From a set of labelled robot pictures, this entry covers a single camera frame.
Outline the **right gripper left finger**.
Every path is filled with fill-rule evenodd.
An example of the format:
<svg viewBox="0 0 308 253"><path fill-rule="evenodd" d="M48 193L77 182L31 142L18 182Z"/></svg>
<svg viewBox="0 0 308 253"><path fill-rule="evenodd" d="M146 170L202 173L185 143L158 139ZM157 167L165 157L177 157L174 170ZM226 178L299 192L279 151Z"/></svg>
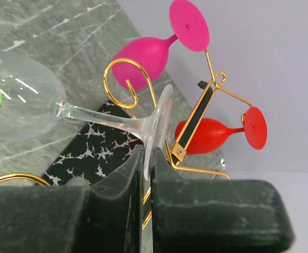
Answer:
<svg viewBox="0 0 308 253"><path fill-rule="evenodd" d="M88 186L0 186L0 252L140 252L144 149Z"/></svg>

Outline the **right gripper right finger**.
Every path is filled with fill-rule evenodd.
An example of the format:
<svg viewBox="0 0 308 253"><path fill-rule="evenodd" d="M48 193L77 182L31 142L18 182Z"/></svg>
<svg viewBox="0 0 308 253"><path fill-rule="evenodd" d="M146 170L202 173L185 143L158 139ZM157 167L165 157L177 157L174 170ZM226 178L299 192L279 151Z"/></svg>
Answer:
<svg viewBox="0 0 308 253"><path fill-rule="evenodd" d="M295 239L276 188L263 180L182 178L152 151L154 252L284 252Z"/></svg>

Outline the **red wine glass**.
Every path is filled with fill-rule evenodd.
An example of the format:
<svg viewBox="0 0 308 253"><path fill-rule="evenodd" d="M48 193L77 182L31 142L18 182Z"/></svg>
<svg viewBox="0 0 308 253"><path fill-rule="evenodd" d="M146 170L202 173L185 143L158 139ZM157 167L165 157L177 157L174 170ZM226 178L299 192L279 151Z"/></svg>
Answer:
<svg viewBox="0 0 308 253"><path fill-rule="evenodd" d="M240 128L229 128L216 119L203 118L198 125L188 147L184 148L187 155L212 152L224 144L229 136L243 132L249 145L260 150L267 141L267 124L261 110L251 107L242 114Z"/></svg>

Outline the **clear glass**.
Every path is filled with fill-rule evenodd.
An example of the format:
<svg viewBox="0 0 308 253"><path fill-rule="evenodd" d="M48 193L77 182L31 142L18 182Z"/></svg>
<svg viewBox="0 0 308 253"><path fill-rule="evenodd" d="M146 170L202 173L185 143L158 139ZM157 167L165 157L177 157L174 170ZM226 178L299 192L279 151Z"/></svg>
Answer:
<svg viewBox="0 0 308 253"><path fill-rule="evenodd" d="M150 179L152 149L164 145L171 115L173 87L167 85L149 117L129 119L71 105L64 86L45 65L27 56L0 51L0 139L29 140L54 129L61 119L114 127L139 138L145 146L144 178Z"/></svg>

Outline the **magenta wine glass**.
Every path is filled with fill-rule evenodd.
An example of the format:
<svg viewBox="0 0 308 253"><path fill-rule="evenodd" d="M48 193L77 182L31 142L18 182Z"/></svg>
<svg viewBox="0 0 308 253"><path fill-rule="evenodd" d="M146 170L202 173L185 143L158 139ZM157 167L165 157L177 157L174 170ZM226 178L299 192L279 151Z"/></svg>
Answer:
<svg viewBox="0 0 308 253"><path fill-rule="evenodd" d="M140 37L129 42L115 56L115 59L127 58L137 62L155 81L168 62L170 46L180 41L187 49L201 52L210 43L210 32L201 11L190 1L172 1L169 8L169 20L173 35L167 39Z"/></svg>

